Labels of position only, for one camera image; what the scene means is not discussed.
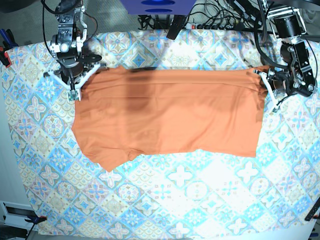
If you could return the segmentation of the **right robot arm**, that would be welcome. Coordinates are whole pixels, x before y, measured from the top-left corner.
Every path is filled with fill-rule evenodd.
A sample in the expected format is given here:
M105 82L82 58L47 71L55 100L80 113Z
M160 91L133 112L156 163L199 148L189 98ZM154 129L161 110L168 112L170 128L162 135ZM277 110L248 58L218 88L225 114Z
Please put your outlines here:
M58 21L57 34L47 49L60 66L59 70L49 70L43 76L55 78L70 92L79 91L97 70L106 66L101 63L100 55L85 52L85 44L89 42L84 21L86 7L80 0L62 0L55 10L44 0L41 4Z

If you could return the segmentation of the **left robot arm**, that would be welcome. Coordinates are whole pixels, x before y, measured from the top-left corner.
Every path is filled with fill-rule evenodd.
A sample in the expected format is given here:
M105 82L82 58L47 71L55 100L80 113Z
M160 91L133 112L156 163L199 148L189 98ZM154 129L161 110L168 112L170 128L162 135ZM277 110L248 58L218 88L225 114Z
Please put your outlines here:
M301 95L310 97L318 89L317 73L313 72L309 52L306 47L309 42L304 36L307 34L301 9L319 11L318 0L259 0L260 15L254 22L255 46L261 57L271 67L268 72L255 70L270 96L267 106L269 112L277 112L283 99L277 100L275 92L285 93L286 97ZM258 37L258 23L262 23L263 33L267 33L267 21L273 36L281 40L280 56L285 64L278 64L267 56L261 49Z

